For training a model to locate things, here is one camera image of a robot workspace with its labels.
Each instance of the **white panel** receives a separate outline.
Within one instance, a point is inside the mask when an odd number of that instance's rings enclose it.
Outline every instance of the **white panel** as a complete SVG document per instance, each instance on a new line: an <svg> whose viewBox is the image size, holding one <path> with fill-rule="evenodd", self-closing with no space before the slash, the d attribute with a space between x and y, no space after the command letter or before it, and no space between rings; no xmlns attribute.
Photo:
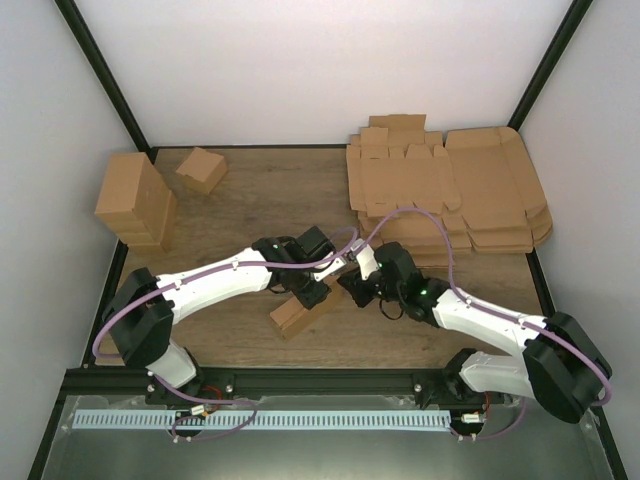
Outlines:
<svg viewBox="0 0 640 480"><path fill-rule="evenodd" d="M115 238L93 208L126 131L54 2L0 2L2 478L26 478L79 366Z"/></svg>
<svg viewBox="0 0 640 480"><path fill-rule="evenodd" d="M524 125L554 233L540 258L556 306L611 362L606 414L640 478L640 3L594 2Z"/></svg>
<svg viewBox="0 0 640 480"><path fill-rule="evenodd" d="M369 115L503 125L569 0L80 0L154 145L345 143Z"/></svg>

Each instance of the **robotic arm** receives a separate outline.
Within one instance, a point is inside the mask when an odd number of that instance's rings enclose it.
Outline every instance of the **robotic arm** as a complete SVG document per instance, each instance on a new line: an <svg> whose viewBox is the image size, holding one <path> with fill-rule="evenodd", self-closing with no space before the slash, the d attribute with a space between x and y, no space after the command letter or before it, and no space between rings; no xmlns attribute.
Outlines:
<svg viewBox="0 0 640 480"><path fill-rule="evenodd" d="M398 302L403 313L413 320L466 333L508 354L489 355L471 349L458 353L447 367L448 387L458 397L485 391L531 397L557 418L570 423L580 420L597 400L601 382L561 346L523 328L525 322L570 342L598 365L607 378L611 376L610 366L572 317L562 313L549 319L525 315L476 299L459 289L456 292L443 280L423 276L411 255L397 242L374 251L363 240L357 240L346 255L316 268L288 267L318 262L334 253L330 240L320 229L312 227L298 238L262 238L231 258L188 272L153 277L147 269L136 270L124 282L103 318L108 320L153 290L175 285L129 312L112 327L111 335L127 366L146 368L172 386L195 395L202 384L199 368L189 352L171 340L173 325L197 310L235 295L276 287L291 291L305 308L311 309L330 292L322 279L351 264L357 268L343 273L338 283L358 307L365 307L374 299ZM250 266L238 268L247 262ZM211 273L223 265L233 268ZM488 312L517 318L519 323Z"/></svg>

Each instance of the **wood surface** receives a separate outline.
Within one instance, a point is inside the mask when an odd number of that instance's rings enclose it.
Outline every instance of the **wood surface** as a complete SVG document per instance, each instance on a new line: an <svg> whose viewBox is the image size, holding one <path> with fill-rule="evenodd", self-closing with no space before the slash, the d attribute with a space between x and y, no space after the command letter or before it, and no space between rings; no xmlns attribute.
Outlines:
<svg viewBox="0 0 640 480"><path fill-rule="evenodd" d="M326 233L357 225L349 208L343 149L211 149L226 157L229 173L208 196L187 190L174 173L189 151L163 149L156 161L178 198L172 250L162 255L129 253L121 281L144 266L156 275L200 267L264 236L297 236L312 225ZM540 312L522 254L459 255L455 272L456 283L469 293L514 310ZM446 272L431 274L444 278ZM286 342L269 318L285 300L286 295L270 292L226 300L176 325L173 338L203 366L427 368L444 366L464 347L495 351L464 334L406 317L388 320L377 302L358 309L349 295ZM116 351L110 338L102 350Z"/></svg>

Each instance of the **black metal frame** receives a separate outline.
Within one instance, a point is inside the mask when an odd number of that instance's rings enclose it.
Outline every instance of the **black metal frame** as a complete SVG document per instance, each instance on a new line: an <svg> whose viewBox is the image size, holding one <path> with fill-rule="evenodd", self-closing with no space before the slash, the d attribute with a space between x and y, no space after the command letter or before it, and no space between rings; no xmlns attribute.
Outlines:
<svg viewBox="0 0 640 480"><path fill-rule="evenodd" d="M527 89L520 99L510 121L509 126L518 130L522 126L527 114L533 107L538 95L551 75L571 37L586 14L592 0L574 0L569 7L560 27L553 37L547 51L538 65ZM159 147L151 148L147 143L122 91L96 45L89 28L74 0L56 0L60 12L67 21L69 28L76 37L80 47L94 69L96 76L102 83L108 97L118 112L124 126L128 130L139 151L149 154L152 161L158 154ZM335 148L344 145L278 145L278 148ZM225 146L225 148L265 148L269 146ZM41 478L46 460L51 448L58 421L62 413L65 399L68 395L145 395L149 384L149 377L143 370L132 370L122 367L100 367L95 365L91 355L91 343L100 326L100 316L109 300L114 296L122 268L127 255L127 247L118 243L109 274L104 286L103 294L98 305L98 311L92 327L91 336L83 357L82 368L67 370L60 393L53 407L53 412L44 437L33 462L30 480ZM527 255L527 261L536 288L538 299L545 316L554 312L553 301L544 279L542 267L534 251ZM394 394L413 395L416 378L428 379L437 377L439 370L415 369L228 369L204 368L207 378L223 378L234 385L234 393L255 397L274 394ZM608 428L608 423L602 408L594 408L600 425L598 431L605 447L609 464L614 477L624 480L627 475L618 454L615 442Z"/></svg>

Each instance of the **wooden table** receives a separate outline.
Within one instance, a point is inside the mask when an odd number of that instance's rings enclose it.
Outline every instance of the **wooden table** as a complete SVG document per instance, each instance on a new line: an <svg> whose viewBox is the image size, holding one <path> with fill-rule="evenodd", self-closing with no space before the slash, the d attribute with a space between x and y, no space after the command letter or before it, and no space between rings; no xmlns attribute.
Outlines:
<svg viewBox="0 0 640 480"><path fill-rule="evenodd" d="M178 198L173 249L156 256L129 253L121 281L143 266L160 274L206 265L264 236L297 236L312 225L325 233L357 225L343 149L212 149L225 155L229 173L209 196L186 190L173 173L189 151L162 149L156 160ZM476 296L540 313L524 255L460 255L455 271L459 286ZM269 318L284 300L270 292L226 300L180 322L173 338L203 366L427 368L444 366L464 347L493 351L466 335L409 318L390 321L377 302L358 309L348 295L335 311L285 342ZM102 350L115 352L110 338Z"/></svg>

